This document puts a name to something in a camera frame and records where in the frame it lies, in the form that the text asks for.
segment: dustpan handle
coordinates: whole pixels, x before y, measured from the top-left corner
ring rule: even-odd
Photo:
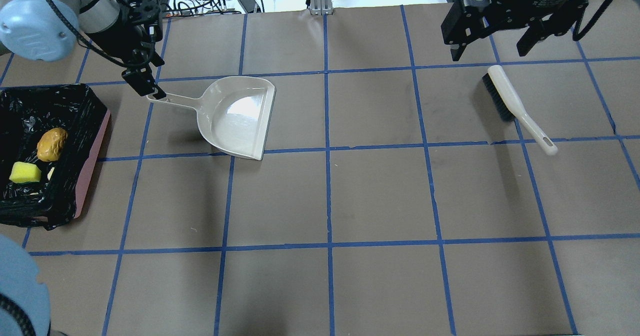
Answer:
[[[185,96],[179,96],[178,94],[167,93],[165,98],[155,99],[153,97],[146,97],[149,101],[155,103],[169,103],[170,105],[182,106],[185,108],[191,108],[192,110],[197,110],[200,105],[199,98],[190,98]]]

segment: grid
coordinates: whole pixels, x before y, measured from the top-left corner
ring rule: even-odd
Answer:
[[[230,166],[229,166],[229,177],[228,177],[228,188],[226,195],[226,207],[224,212],[224,230],[222,233],[222,246],[220,247],[185,247],[185,248],[164,248],[164,249],[125,249],[125,241],[128,233],[128,226],[130,223],[131,211],[136,195],[137,184],[138,184],[138,176],[140,174],[140,170],[142,167],[142,163],[144,160],[150,159],[158,159],[158,158],[182,158],[182,157],[216,157],[222,156],[224,153],[180,153],[180,154],[145,154],[145,145],[147,139],[147,133],[149,131],[149,124],[151,121],[151,115],[153,114],[153,104],[149,105],[148,112],[146,116],[146,123],[144,125],[144,133],[142,134],[142,143],[139,149],[139,154],[137,156],[124,156],[124,157],[111,157],[111,158],[101,158],[100,162],[121,162],[121,161],[137,161],[137,167],[135,170],[135,175],[133,179],[133,183],[131,185],[130,197],[128,200],[128,207],[126,209],[126,218],[125,224],[122,231],[121,242],[118,249],[105,249],[105,250],[80,250],[80,251],[35,251],[30,252],[32,256],[58,256],[64,254],[74,254],[74,255],[86,255],[86,254],[114,254],[117,255],[117,262],[114,271],[114,276],[112,279],[112,286],[110,288],[110,296],[109,303],[107,305],[107,312],[105,315],[102,334],[106,335],[109,321],[110,321],[110,313],[112,310],[112,306],[114,303],[115,290],[118,286],[118,278],[119,272],[122,262],[122,256],[124,254],[154,254],[154,253],[178,253],[178,252],[220,252],[221,260],[219,267],[219,276],[218,276],[218,286],[217,286],[217,300],[215,307],[215,318],[214,318],[214,327],[213,333],[219,333],[220,327],[220,310],[222,307],[222,297],[224,295],[224,276],[225,276],[225,264],[226,264],[226,254],[228,251],[253,251],[253,250],[266,250],[266,249],[326,249],[327,250],[327,282],[328,282],[328,303],[329,303],[329,330],[333,335],[336,333],[335,327],[335,314],[334,314],[334,280],[333,280],[333,248],[334,247],[379,247],[379,246],[396,246],[396,245],[438,245],[439,249],[439,258],[441,264],[441,272],[443,277],[443,288],[445,293],[446,307],[448,312],[448,321],[450,325],[450,330],[452,334],[456,334],[456,325],[455,325],[455,307],[452,305],[451,301],[451,291],[448,277],[448,269],[446,262],[446,255],[444,245],[451,244],[487,244],[487,243],[508,243],[508,242],[546,242],[548,244],[549,252],[551,255],[551,259],[553,260],[553,266],[555,268],[555,273],[558,281],[558,285],[560,287],[560,292],[562,294],[562,299],[564,301],[564,306],[566,309],[567,317],[569,319],[569,323],[571,326],[571,330],[573,333],[578,333],[578,329],[576,327],[576,322],[574,321],[574,317],[572,315],[572,309],[569,302],[569,297],[567,295],[567,291],[564,286],[562,270],[558,263],[558,257],[556,256],[556,251],[554,248],[554,242],[556,241],[567,241],[567,240],[596,240],[596,239],[616,239],[616,238],[640,238],[640,233],[610,233],[610,234],[592,234],[592,235],[552,235],[549,230],[549,225],[547,224],[546,214],[544,211],[544,207],[542,204],[542,199],[540,193],[538,191],[538,185],[535,177],[535,173],[533,167],[531,165],[530,156],[528,154],[528,150],[526,148],[526,144],[534,143],[533,139],[525,138],[523,136],[521,127],[516,121],[516,130],[518,133],[518,139],[512,140],[503,140],[498,142],[429,142],[426,131],[425,131],[425,120],[423,119],[423,113],[421,109],[421,95],[418,87],[418,77],[416,74],[417,70],[420,69],[446,69],[446,68],[457,68],[457,67],[488,67],[490,65],[530,65],[530,64],[564,64],[564,63],[574,63],[574,64],[584,64],[586,67],[588,74],[590,76],[590,80],[592,81],[592,85],[598,95],[599,100],[601,101],[601,105],[606,113],[610,126],[613,130],[614,136],[608,137],[580,137],[580,138],[554,138],[554,142],[586,142],[586,141],[599,141],[599,140],[617,140],[620,144],[622,152],[624,153],[624,157],[628,162],[629,170],[633,174],[633,178],[635,179],[636,185],[638,189],[640,189],[640,177],[638,175],[638,171],[631,160],[631,156],[627,151],[625,141],[631,139],[640,139],[640,135],[620,135],[618,134],[614,119],[610,113],[610,110],[606,104],[604,97],[602,96],[601,90],[599,88],[598,82],[592,72],[590,64],[594,62],[618,62],[624,60],[640,60],[640,57],[620,57],[620,58],[587,58],[585,56],[585,52],[581,44],[578,42],[578,50],[580,52],[580,59],[573,60],[553,60],[553,61],[519,61],[519,62],[501,62],[500,56],[498,54],[498,49],[496,48],[496,44],[494,43],[493,38],[491,37],[491,45],[493,48],[495,62],[491,63],[482,63],[482,64],[454,64],[454,65],[416,65],[414,61],[414,51],[412,48],[411,37],[409,33],[409,25],[407,23],[407,17],[405,14],[404,6],[400,6],[400,11],[402,14],[402,23],[404,24],[404,32],[406,35],[406,44],[409,51],[409,59],[410,66],[409,67],[388,67],[388,68],[372,68],[372,69],[341,69],[341,70],[330,70],[329,69],[329,42],[328,42],[328,27],[327,27],[327,16],[325,15],[323,18],[323,38],[324,38],[324,69],[318,71],[309,71],[309,72],[284,72],[284,73],[272,73],[272,74],[243,74],[243,59],[245,53],[245,38],[247,34],[247,15],[244,16],[243,26],[242,26],[242,44],[240,47],[240,63],[238,66],[238,75],[246,75],[246,76],[297,76],[297,75],[306,75],[306,74],[323,74],[324,76],[324,118],[325,118],[325,145],[324,147],[315,147],[315,148],[300,148],[300,149],[272,149],[265,151],[266,154],[276,154],[276,153],[308,153],[308,152],[325,152],[326,156],[326,205],[327,205],[327,215],[326,215],[326,223],[327,223],[327,240],[322,243],[311,243],[311,244],[265,244],[265,245],[236,245],[231,246],[227,245],[227,238],[229,233],[229,215],[231,208],[231,199],[232,199],[232,185],[234,181],[234,167],[235,167],[235,158],[231,157]],[[164,38],[164,44],[162,45],[161,55],[165,55],[165,51],[167,48],[167,41],[170,37],[171,31],[171,21],[169,20],[166,25],[166,36]],[[84,58],[82,60],[82,65],[80,66],[80,70],[78,71],[78,75],[76,81],[80,81],[82,76],[83,69],[85,67],[85,63],[87,61],[87,57],[89,55],[89,51],[87,50],[84,54]],[[4,69],[2,77],[0,79],[0,85],[2,84],[2,80],[4,80],[7,75],[7,71],[11,65],[14,56],[11,55],[7,65]],[[329,118],[329,99],[330,99],[330,91],[329,91],[329,78],[331,74],[337,73],[357,73],[357,72],[382,72],[382,71],[411,71],[413,78],[413,89],[414,96],[416,100],[416,106],[418,109],[418,119],[420,124],[420,135],[422,137],[422,143],[414,143],[414,144],[388,144],[388,145],[377,145],[377,146],[332,146],[330,145],[329,140],[329,130],[330,130],[330,118]],[[185,77],[185,78],[162,78],[162,67],[159,67],[156,74],[156,81],[163,82],[171,82],[171,81],[188,81],[188,80],[215,80],[222,78],[224,76],[205,76],[205,77]],[[124,81],[114,81],[114,82],[96,82],[96,83],[87,83],[89,86],[97,86],[97,85],[116,85],[116,84],[124,84]],[[432,172],[432,165],[430,161],[430,150],[434,147],[452,147],[452,146],[487,146],[487,145],[495,145],[495,144],[520,144],[522,153],[526,162],[526,168],[528,170],[528,175],[530,177],[530,181],[534,190],[535,200],[537,202],[540,219],[542,221],[542,226],[544,228],[544,236],[525,236],[525,237],[506,237],[506,238],[456,238],[456,239],[447,239],[443,238],[441,225],[439,220],[439,212],[438,205],[435,198],[435,190],[437,189],[437,184],[434,183],[434,176]],[[427,169],[427,174],[429,178],[429,191],[431,196],[432,210],[433,210],[433,221],[436,227],[436,238],[428,239],[428,240],[398,240],[398,241],[371,241],[371,242],[334,242],[332,238],[332,190],[331,190],[331,167],[330,167],[330,157],[332,152],[338,151],[350,151],[356,149],[398,149],[398,148],[423,148],[424,157],[425,157],[425,167]],[[22,246],[26,247],[28,240],[30,237],[30,230],[28,230],[25,234],[25,237],[22,242]]]

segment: white dustpan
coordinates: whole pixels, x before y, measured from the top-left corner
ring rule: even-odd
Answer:
[[[267,80],[233,76],[211,83],[200,98],[169,93],[162,99],[146,98],[195,110],[207,142],[232,156],[262,160],[275,93]]]

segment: yellow sponge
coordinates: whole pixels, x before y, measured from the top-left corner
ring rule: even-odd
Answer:
[[[9,181],[14,183],[40,182],[40,178],[41,171],[38,166],[31,163],[16,162],[13,164],[13,169],[11,169]]]

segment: white brush handle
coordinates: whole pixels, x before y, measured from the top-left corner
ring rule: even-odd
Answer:
[[[553,156],[558,153],[558,147],[551,141],[551,138],[540,128],[540,126],[533,121],[531,116],[527,113],[522,105],[522,101],[516,92],[514,85],[509,81],[509,78],[505,74],[505,70],[499,66],[494,65],[489,67],[489,76],[495,86],[495,89],[500,94],[500,98],[504,104],[509,108],[510,112],[520,121],[520,123],[528,130],[533,136],[538,146],[542,148],[544,153],[549,156]]]

